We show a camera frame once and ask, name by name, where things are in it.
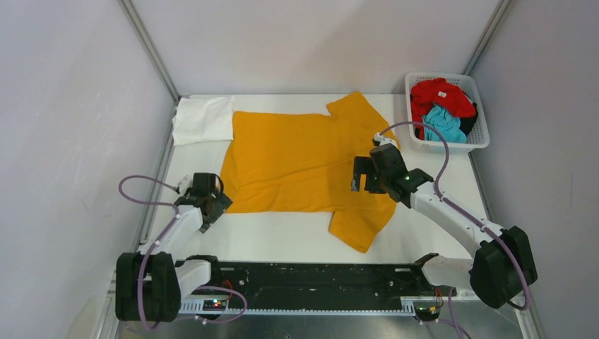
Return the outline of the yellow t shirt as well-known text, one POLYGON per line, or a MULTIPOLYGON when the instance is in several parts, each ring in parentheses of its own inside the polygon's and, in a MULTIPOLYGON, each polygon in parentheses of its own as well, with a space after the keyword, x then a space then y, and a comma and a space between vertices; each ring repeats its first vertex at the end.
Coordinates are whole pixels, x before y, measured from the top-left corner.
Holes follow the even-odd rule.
POLYGON ((354 92, 327 114, 234 113, 234 138, 220 178, 230 213, 330 212, 328 230, 354 250, 369 250, 395 213, 383 194, 351 189, 353 162, 389 123, 354 92))

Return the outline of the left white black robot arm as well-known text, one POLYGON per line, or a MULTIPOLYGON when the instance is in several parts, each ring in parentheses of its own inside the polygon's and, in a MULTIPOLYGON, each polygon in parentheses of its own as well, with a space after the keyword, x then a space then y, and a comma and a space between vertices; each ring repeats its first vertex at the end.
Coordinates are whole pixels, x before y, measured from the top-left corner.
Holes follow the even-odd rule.
POLYGON ((171 322, 182 301, 198 288, 216 293, 223 284, 216 256, 185 257, 184 245, 204 234, 232 205, 215 173, 186 175, 177 185, 174 202, 163 205, 173 216, 152 241, 135 252, 122 253, 116 264, 115 314, 120 321, 171 322))

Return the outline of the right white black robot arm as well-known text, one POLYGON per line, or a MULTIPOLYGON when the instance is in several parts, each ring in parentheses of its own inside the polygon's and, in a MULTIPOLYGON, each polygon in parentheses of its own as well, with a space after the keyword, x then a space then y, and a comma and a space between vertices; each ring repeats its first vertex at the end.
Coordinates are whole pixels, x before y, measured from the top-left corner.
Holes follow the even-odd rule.
POLYGON ((392 143, 380 143, 368 156, 355 157, 351 188, 388 195, 435 222, 469 253, 468 259, 439 254, 427 259, 410 276, 416 293, 428 295, 438 285, 447 285, 473 291, 494 309, 505 304, 521 311, 530 308, 530 285, 538 273, 521 228, 502 227, 461 207, 431 175, 419 168, 408 170, 392 143))

